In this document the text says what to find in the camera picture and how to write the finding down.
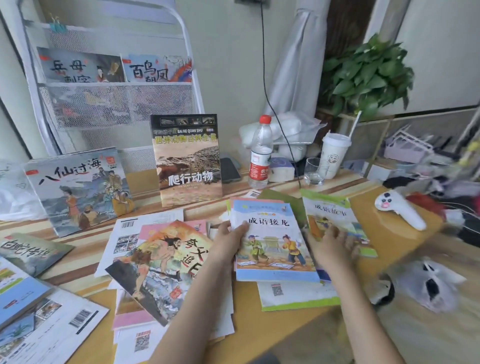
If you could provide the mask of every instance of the white toy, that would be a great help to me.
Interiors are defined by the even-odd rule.
[[[380,211],[395,211],[417,230],[422,231],[427,228],[427,225],[415,209],[395,190],[387,191],[378,196],[375,199],[375,207]]]

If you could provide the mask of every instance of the pothos plant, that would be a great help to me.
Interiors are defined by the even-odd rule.
[[[361,120],[375,116],[382,106],[403,99],[408,106],[408,90],[413,88],[414,72],[403,59],[407,51],[401,43],[382,42],[375,34],[367,43],[350,47],[339,58],[324,62],[322,90],[332,112],[361,111]]]

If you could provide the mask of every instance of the smartphone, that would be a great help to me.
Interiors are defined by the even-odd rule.
[[[230,183],[241,180],[240,173],[235,168],[230,158],[220,158],[220,174],[222,183]]]

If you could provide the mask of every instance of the bottle label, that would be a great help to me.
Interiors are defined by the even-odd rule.
[[[259,154],[252,152],[250,158],[250,178],[257,181],[265,181],[268,178],[268,166],[271,154]]]

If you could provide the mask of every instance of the clear drinking glass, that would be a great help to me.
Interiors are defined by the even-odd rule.
[[[307,184],[316,186],[324,183],[327,172],[328,165],[321,166],[320,158],[307,158],[303,178],[305,179]]]

